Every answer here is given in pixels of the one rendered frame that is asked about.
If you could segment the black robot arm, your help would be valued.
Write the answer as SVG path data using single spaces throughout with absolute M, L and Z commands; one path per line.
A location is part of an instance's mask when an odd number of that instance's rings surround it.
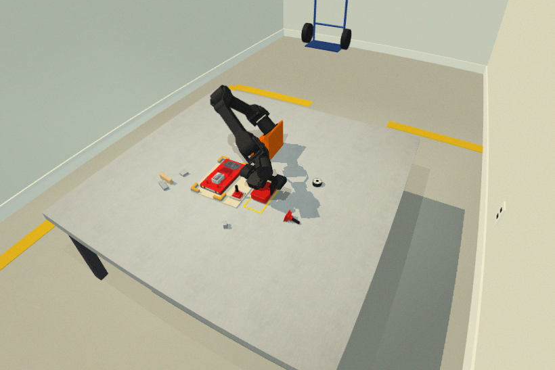
M 233 96 L 230 88 L 224 85 L 221 85 L 214 93 L 210 94 L 210 105 L 220 114 L 230 131 L 234 134 L 239 152 L 247 163 L 255 164 L 256 169 L 254 169 L 253 173 L 246 181 L 248 186 L 256 190 L 264 188 L 267 179 L 273 174 L 271 160 L 269 159 L 269 150 L 258 137 L 254 136 L 243 127 L 232 109 L 245 114 L 247 120 L 253 126 L 257 125 L 259 127 L 264 134 L 263 136 L 272 131 L 277 125 L 268 117 L 270 113 L 262 106 L 244 103 Z M 263 118 L 260 119 L 261 117 Z M 253 152 L 254 154 L 249 158 L 248 156 Z

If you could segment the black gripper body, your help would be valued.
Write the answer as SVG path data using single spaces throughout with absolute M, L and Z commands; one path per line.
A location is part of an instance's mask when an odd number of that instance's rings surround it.
M 256 169 L 255 165 L 250 165 L 250 164 L 245 164 L 241 169 L 240 169 L 240 176 L 241 177 L 248 177 L 253 173 L 254 169 Z M 271 186 L 274 189 L 280 190 L 285 183 L 287 182 L 287 178 L 277 174 L 276 176 L 271 176 L 270 178 L 268 178 L 267 180 L 271 181 Z

